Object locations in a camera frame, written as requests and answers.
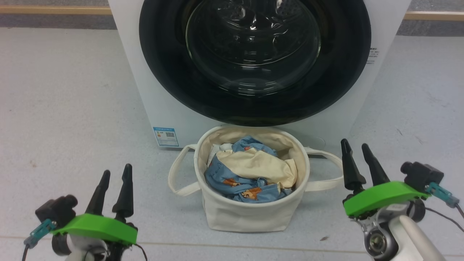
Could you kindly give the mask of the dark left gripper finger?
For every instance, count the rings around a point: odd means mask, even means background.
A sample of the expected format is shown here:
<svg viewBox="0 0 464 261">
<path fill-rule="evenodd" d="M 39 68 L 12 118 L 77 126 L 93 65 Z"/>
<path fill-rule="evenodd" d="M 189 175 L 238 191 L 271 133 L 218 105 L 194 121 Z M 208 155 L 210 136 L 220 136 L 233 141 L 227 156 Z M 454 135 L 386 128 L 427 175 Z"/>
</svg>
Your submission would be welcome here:
<svg viewBox="0 0 464 261">
<path fill-rule="evenodd" d="M 121 179 L 123 184 L 112 212 L 116 213 L 116 220 L 125 221 L 126 218 L 134 214 L 134 185 L 131 164 L 128 163 L 125 165 Z"/>
<path fill-rule="evenodd" d="M 111 172 L 105 170 L 101 177 L 99 184 L 97 185 L 90 202 L 86 208 L 86 214 L 102 215 L 103 205 L 105 200 L 105 194 L 109 188 L 109 182 L 111 179 Z"/>
</svg>

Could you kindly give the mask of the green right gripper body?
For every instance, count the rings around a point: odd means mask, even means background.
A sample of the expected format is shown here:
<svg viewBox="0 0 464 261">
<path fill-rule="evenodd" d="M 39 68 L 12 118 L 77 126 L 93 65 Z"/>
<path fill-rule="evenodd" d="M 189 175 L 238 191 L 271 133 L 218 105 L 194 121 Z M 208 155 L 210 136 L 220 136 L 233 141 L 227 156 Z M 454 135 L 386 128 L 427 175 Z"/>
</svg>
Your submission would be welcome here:
<svg viewBox="0 0 464 261">
<path fill-rule="evenodd" d="M 382 185 L 376 185 L 343 203 L 347 216 L 357 218 L 366 212 L 377 210 L 391 204 L 399 204 L 415 198 L 427 199 L 429 194 L 422 193 L 404 182 L 392 181 Z"/>
</svg>

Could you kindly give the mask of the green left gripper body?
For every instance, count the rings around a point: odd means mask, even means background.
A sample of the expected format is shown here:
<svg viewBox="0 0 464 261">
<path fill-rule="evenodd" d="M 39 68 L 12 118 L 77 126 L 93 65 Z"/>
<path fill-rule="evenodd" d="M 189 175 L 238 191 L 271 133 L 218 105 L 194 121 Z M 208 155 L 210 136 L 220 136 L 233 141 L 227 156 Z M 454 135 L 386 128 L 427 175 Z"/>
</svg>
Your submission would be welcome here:
<svg viewBox="0 0 464 261">
<path fill-rule="evenodd" d="M 138 230 L 131 223 L 82 214 L 51 233 L 52 249 L 65 261 L 122 261 L 123 253 L 137 245 Z"/>
</svg>

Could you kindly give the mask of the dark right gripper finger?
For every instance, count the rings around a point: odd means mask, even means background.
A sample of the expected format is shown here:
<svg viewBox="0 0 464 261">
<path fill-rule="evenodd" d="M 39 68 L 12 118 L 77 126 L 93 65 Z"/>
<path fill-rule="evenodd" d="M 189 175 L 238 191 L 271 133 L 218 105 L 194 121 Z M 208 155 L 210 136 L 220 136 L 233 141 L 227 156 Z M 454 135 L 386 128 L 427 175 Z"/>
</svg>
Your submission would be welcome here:
<svg viewBox="0 0 464 261">
<path fill-rule="evenodd" d="M 353 192 L 362 192 L 366 179 L 358 170 L 353 159 L 353 151 L 347 139 L 341 140 L 344 187 Z"/>
<path fill-rule="evenodd" d="M 373 155 L 373 152 L 371 151 L 368 144 L 362 144 L 362 152 L 364 160 L 367 163 L 370 170 L 373 186 L 382 185 L 387 182 L 390 182 L 390 179 L 388 178 L 386 172 L 379 163 L 378 159 Z"/>
</svg>

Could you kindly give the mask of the cream cloth garment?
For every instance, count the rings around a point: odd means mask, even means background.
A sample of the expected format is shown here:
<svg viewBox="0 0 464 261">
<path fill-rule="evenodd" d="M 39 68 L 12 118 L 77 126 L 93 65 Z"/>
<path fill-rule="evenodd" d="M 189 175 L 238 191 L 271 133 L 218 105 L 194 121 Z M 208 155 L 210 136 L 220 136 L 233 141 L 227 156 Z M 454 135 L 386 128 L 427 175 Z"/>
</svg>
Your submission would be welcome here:
<svg viewBox="0 0 464 261">
<path fill-rule="evenodd" d="M 247 179 L 265 178 L 267 182 L 291 188 L 297 181 L 297 167 L 293 159 L 282 160 L 264 150 L 250 147 L 245 151 L 219 151 L 216 157 L 233 174 Z"/>
</svg>

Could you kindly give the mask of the blue patterned garment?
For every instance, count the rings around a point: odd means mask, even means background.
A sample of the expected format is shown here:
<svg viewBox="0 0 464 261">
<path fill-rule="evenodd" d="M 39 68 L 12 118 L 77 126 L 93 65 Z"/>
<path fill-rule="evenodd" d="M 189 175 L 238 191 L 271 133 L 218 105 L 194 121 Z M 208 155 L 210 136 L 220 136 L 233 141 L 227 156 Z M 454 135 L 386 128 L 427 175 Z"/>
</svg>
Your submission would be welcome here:
<svg viewBox="0 0 464 261">
<path fill-rule="evenodd" d="M 250 147 L 278 157 L 277 151 L 251 136 L 243 137 L 232 143 L 232 151 L 245 151 Z M 265 178 L 247 179 L 233 174 L 225 167 L 216 155 L 204 172 L 207 184 L 222 196 L 241 203 L 271 203 L 280 200 L 293 191 L 291 188 L 281 188 L 280 185 L 267 182 Z"/>
</svg>

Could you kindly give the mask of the black round washer door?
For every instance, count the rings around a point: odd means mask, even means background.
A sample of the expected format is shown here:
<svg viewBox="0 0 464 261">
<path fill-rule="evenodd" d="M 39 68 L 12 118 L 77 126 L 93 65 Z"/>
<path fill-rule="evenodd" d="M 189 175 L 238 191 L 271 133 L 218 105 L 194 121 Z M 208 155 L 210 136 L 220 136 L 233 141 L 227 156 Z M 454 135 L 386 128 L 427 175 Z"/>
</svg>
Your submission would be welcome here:
<svg viewBox="0 0 464 261">
<path fill-rule="evenodd" d="M 169 94 L 241 126 L 334 104 L 360 77 L 372 38 L 363 0 L 144 0 L 139 36 Z"/>
</svg>

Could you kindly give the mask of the white front-load washing machine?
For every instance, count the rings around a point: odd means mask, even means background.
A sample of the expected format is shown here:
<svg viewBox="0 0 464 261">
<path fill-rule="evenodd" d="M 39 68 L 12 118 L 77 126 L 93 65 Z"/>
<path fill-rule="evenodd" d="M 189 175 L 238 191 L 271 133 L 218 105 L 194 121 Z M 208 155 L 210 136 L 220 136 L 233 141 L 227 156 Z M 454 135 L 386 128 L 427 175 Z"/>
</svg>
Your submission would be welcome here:
<svg viewBox="0 0 464 261">
<path fill-rule="evenodd" d="M 412 0 L 363 0 L 371 26 L 371 44 L 364 70 L 338 101 L 319 113 L 274 127 L 297 138 L 303 146 L 337 153 L 348 137 L 378 71 Z M 179 148 L 195 144 L 208 130 L 223 125 L 188 108 L 161 85 L 141 49 L 139 20 L 144 0 L 108 0 L 149 122 L 153 127 L 174 128 Z"/>
</svg>

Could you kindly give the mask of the cream canvas laundry basket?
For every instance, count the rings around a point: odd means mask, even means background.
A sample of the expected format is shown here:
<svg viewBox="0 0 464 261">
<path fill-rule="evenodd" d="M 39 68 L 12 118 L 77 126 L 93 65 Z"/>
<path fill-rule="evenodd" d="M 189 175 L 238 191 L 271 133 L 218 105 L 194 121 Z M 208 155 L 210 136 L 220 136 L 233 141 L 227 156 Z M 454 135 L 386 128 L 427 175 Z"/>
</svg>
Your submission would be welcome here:
<svg viewBox="0 0 464 261">
<path fill-rule="evenodd" d="M 283 199 L 271 203 L 241 203 L 215 192 L 207 184 L 204 172 L 207 157 L 214 144 L 232 143 L 245 136 L 252 136 L 284 157 L 294 159 L 297 169 L 295 190 Z M 194 170 L 197 182 L 176 189 L 174 187 L 180 164 L 187 152 L 194 150 Z M 324 191 L 343 184 L 343 177 L 310 182 L 309 155 L 324 156 L 343 170 L 342 160 L 325 151 L 304 147 L 290 133 L 273 127 L 245 127 L 223 125 L 208 130 L 196 144 L 186 145 L 174 160 L 169 174 L 168 186 L 179 196 L 202 192 L 203 208 L 210 229 L 228 232 L 275 232 L 287 228 L 292 215 L 305 192 Z"/>
</svg>

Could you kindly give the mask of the blue energy label sticker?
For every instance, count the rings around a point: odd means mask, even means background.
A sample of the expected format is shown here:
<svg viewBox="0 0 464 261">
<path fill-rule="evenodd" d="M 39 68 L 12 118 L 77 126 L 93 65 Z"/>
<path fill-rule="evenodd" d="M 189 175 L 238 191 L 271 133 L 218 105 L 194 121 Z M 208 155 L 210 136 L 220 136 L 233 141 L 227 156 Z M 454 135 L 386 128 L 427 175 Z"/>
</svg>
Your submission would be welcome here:
<svg viewBox="0 0 464 261">
<path fill-rule="evenodd" d="M 179 147 L 179 142 L 174 128 L 153 127 L 153 131 L 160 147 Z"/>
</svg>

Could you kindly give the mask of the white cushion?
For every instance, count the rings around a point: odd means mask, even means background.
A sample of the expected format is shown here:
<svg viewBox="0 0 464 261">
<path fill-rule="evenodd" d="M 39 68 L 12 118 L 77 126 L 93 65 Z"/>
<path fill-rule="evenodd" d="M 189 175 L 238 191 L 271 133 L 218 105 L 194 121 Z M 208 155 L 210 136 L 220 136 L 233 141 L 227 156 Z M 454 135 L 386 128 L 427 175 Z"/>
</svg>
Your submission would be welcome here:
<svg viewBox="0 0 464 261">
<path fill-rule="evenodd" d="M 207 160 L 207 165 L 209 166 L 212 159 L 216 155 L 217 152 L 219 151 L 226 151 L 226 150 L 232 150 L 232 144 L 231 143 L 224 143 L 224 144 L 213 144 L 208 156 Z"/>
</svg>

